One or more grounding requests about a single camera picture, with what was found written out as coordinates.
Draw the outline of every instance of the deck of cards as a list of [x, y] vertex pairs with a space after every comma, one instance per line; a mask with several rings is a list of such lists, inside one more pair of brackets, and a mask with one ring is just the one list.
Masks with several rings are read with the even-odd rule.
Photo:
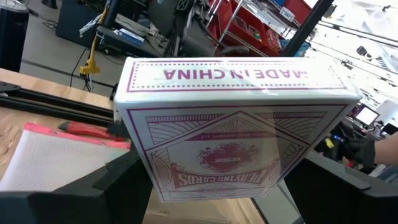
[[164, 202], [266, 195], [361, 99], [312, 58], [128, 58], [115, 96]]

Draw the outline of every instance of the monitor screen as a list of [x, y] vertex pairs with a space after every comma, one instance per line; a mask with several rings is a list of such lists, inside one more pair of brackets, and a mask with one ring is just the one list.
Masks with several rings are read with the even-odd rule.
[[356, 113], [355, 119], [366, 125], [371, 125], [378, 116], [378, 113], [363, 105]]
[[389, 135], [393, 135], [394, 133], [396, 133], [398, 131], [398, 128], [395, 127], [394, 125], [388, 123], [381, 129], [381, 131], [385, 132]]

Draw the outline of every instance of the person's hand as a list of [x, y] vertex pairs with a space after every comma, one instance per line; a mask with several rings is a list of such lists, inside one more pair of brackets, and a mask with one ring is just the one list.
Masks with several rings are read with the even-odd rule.
[[362, 164], [364, 167], [372, 167], [374, 164], [374, 140], [349, 139], [343, 146], [343, 156], [350, 161]]

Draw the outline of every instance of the wooden surface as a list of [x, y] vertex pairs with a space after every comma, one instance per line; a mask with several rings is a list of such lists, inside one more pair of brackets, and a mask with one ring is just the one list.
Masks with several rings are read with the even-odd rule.
[[[0, 81], [23, 88], [112, 108], [108, 97], [0, 69]], [[0, 179], [15, 151], [26, 122], [56, 129], [62, 119], [0, 107]], [[149, 200], [144, 223], [264, 223], [249, 198], [160, 203], [155, 191]]]

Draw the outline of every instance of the red emblem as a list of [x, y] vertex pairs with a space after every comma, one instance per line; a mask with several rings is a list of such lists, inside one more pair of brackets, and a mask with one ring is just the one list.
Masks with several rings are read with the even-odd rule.
[[243, 143], [223, 143], [216, 148], [207, 147], [197, 155], [198, 162], [218, 173], [231, 172], [250, 163], [259, 154], [256, 146]]

